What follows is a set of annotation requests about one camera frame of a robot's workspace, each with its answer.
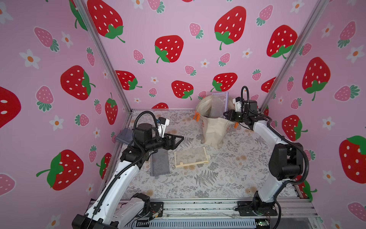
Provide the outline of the yellow-trim pouch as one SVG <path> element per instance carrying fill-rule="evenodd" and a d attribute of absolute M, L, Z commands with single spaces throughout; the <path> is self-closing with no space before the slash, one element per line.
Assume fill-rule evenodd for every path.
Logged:
<path fill-rule="evenodd" d="M 210 156 L 208 155 L 205 147 L 176 151 L 174 153 L 176 168 L 205 164 L 209 163 L 209 161 Z"/>

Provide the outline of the grey mesh pouch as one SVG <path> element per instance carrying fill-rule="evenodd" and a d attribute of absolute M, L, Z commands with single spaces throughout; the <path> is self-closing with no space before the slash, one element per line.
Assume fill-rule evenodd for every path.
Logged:
<path fill-rule="evenodd" d="M 116 137 L 116 140 L 124 144 L 130 144 L 132 142 L 133 130 L 124 128 Z"/>
<path fill-rule="evenodd" d="M 170 163 L 168 151 L 160 149 L 151 157 L 151 173 L 150 176 L 157 177 L 170 173 Z"/>

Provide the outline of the purple mesh pouch back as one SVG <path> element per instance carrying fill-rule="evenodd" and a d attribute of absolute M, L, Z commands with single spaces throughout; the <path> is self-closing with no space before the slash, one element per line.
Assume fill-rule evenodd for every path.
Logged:
<path fill-rule="evenodd" d="M 224 118 L 228 106 L 228 92 L 213 93 L 211 99 L 210 118 Z"/>

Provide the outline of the beige canvas bag orange handles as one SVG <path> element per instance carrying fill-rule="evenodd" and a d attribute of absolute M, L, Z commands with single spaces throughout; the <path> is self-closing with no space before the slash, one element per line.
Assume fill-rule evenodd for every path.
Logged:
<path fill-rule="evenodd" d="M 224 137 L 229 128 L 237 126 L 237 122 L 229 121 L 225 118 L 210 118 L 213 104 L 213 96 L 209 95 L 202 99 L 195 109 L 193 120 L 202 121 L 203 124 L 203 139 L 202 144 L 216 147 L 218 149 L 223 147 Z"/>

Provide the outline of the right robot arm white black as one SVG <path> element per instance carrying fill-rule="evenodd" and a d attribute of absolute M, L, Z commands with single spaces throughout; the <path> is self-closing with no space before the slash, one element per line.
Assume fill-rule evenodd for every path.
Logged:
<path fill-rule="evenodd" d="M 288 184 L 297 185 L 306 180 L 310 170 L 308 157 L 301 144 L 286 139 L 271 126 L 273 120 L 269 116 L 258 113 L 256 101 L 250 100 L 248 87 L 242 87 L 234 105 L 235 109 L 225 112 L 224 117 L 256 132 L 272 148 L 268 164 L 270 175 L 247 207 L 252 210 L 272 207 Z"/>

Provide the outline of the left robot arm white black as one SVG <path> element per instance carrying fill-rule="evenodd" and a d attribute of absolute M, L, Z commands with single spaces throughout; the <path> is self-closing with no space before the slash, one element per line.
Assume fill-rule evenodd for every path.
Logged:
<path fill-rule="evenodd" d="M 132 140 L 122 152 L 120 162 L 106 188 L 95 203 L 83 215 L 76 215 L 72 221 L 74 229 L 122 229 L 129 223 L 147 223 L 160 216 L 163 206 L 153 207 L 150 197 L 137 193 L 118 208 L 118 204 L 129 184 L 139 173 L 144 163 L 159 149 L 175 150 L 184 140 L 183 136 L 167 134 L 170 121 L 164 117 L 156 118 L 151 111 L 141 112 L 137 118 L 150 115 L 153 123 L 134 123 Z"/>

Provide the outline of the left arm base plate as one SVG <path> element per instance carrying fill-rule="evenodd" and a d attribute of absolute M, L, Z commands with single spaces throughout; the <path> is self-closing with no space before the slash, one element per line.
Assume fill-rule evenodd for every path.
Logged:
<path fill-rule="evenodd" d="M 144 207 L 137 212 L 134 216 L 137 217 L 149 217 L 151 218 L 154 214 L 157 213 L 157 217 L 162 217 L 164 212 L 164 202 L 161 201 L 153 201 L 149 204 L 145 204 Z"/>

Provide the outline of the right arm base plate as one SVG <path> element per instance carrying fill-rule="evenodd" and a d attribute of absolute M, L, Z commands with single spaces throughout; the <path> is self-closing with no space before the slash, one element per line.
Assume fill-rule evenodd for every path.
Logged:
<path fill-rule="evenodd" d="M 234 211 L 238 211 L 240 216 L 277 216 L 275 203 L 265 203 L 258 201 L 238 201 Z"/>

